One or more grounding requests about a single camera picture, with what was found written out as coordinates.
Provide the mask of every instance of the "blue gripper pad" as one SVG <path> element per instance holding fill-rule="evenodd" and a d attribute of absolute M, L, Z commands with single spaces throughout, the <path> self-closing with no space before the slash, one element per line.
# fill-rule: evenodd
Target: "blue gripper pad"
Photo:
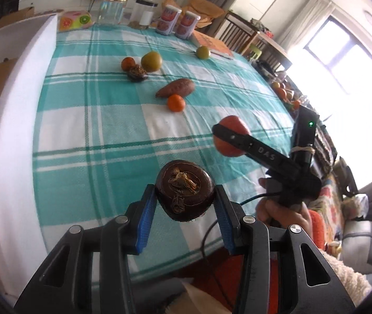
<path fill-rule="evenodd" d="M 141 219 L 138 223 L 137 240 L 135 248 L 137 252 L 142 253 L 143 249 L 147 246 L 149 232 L 151 231 L 152 220 L 154 219 L 155 207 L 157 206 L 157 197 L 155 195 L 154 185 L 152 191 L 145 201 L 145 206 L 142 211 Z"/>
<path fill-rule="evenodd" d="M 220 199 L 216 198 L 214 201 L 214 208 L 216 217 L 218 218 L 219 229 L 221 230 L 224 246 L 228 249 L 229 253 L 233 255 L 235 252 L 235 243 L 232 234 L 232 224 L 226 212 L 225 205 Z"/>

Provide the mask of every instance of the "sweet potato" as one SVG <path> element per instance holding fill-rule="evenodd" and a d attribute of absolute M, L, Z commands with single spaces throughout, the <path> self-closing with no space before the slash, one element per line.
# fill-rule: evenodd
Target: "sweet potato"
<path fill-rule="evenodd" d="M 155 97 L 168 98 L 173 94 L 178 94 L 181 97 L 186 97 L 195 90 L 195 83 L 187 78 L 177 79 L 168 83 L 163 88 L 158 90 Z"/>

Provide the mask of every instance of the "window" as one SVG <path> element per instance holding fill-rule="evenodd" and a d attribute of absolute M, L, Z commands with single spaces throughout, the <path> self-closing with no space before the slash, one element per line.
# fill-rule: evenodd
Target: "window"
<path fill-rule="evenodd" d="M 302 50 L 290 53 L 288 75 L 350 165 L 358 187 L 372 181 L 372 55 L 330 17 Z"/>

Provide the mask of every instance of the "white label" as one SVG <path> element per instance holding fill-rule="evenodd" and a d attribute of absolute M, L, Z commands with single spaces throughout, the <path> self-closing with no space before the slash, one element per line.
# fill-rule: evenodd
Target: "white label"
<path fill-rule="evenodd" d="M 141 16 L 141 20 L 139 20 L 139 24 L 141 26 L 148 26 L 152 21 L 152 16 L 154 12 L 143 12 Z"/>

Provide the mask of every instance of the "black cable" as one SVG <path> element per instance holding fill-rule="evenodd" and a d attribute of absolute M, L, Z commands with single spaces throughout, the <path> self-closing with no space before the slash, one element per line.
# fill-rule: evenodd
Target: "black cable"
<path fill-rule="evenodd" d="M 247 204 L 247 203 L 249 203 L 252 200 L 255 200 L 257 198 L 279 196 L 280 194 L 281 193 L 261 193 L 260 195 L 253 196 L 253 197 L 250 197 L 249 199 L 246 199 L 244 202 L 241 202 L 240 205 Z M 233 310 L 234 307 L 233 307 L 231 301 L 228 299 L 228 296 L 226 295 L 225 290 L 222 287 L 221 282 L 219 282 L 218 278 L 216 277 L 214 268 L 212 268 L 212 265 L 208 261 L 208 257 L 206 256 L 206 253 L 205 253 L 205 241 L 208 238 L 208 235 L 209 235 L 210 231 L 214 228 L 214 226 L 216 226 L 217 223 L 218 223 L 218 220 L 213 222 L 210 225 L 210 227 L 208 228 L 208 230 L 206 231 L 205 235 L 203 236 L 202 243 L 201 243 L 201 253 L 202 253 L 203 259 L 205 260 L 206 264 L 208 265 L 208 268 L 209 268 L 209 271 L 210 271 L 212 277 L 214 278 L 216 284 L 218 285 L 219 290 L 221 291 L 221 294 L 222 294 L 223 298 L 225 299 L 226 303 L 229 305 L 230 309 Z"/>

